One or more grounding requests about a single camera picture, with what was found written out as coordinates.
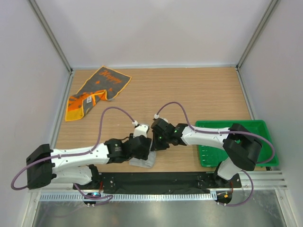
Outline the grey panda towel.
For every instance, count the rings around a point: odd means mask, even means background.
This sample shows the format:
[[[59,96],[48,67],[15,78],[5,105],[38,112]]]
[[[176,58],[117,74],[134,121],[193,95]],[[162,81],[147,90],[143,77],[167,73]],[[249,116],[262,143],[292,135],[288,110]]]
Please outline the grey panda towel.
[[[148,155],[147,160],[132,158],[129,160],[129,165],[143,167],[143,168],[152,168],[156,162],[156,152],[151,151]]]

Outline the grey orange happy towel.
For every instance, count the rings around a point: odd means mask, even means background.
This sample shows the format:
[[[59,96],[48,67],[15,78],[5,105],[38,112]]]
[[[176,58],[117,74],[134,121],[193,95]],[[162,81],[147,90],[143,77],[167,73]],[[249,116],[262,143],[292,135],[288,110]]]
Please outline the grey orange happy towel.
[[[102,66],[92,74],[66,103],[65,121],[85,117],[99,101],[111,101],[130,83],[132,77]]]

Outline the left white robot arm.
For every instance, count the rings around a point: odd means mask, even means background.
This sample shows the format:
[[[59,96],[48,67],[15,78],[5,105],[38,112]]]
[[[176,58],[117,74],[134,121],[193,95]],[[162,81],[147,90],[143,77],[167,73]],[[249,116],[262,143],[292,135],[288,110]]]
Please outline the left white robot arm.
[[[110,139],[96,147],[51,149],[49,144],[39,146],[27,157],[27,187],[38,189],[50,183],[76,183],[96,189],[100,177],[95,167],[128,161],[139,167],[151,168],[155,152],[152,140],[143,135],[122,141]]]

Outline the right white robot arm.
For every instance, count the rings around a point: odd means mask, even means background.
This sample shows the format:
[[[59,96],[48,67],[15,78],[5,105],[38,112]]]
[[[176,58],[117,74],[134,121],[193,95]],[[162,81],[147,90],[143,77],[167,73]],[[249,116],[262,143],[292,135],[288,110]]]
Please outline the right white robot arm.
[[[213,174],[214,184],[225,187],[241,170],[253,171],[262,149],[259,139],[241,124],[234,123],[230,128],[211,129],[179,123],[176,126],[166,119],[154,119],[152,151],[166,150],[174,146],[201,145],[224,150],[228,158],[220,162]]]

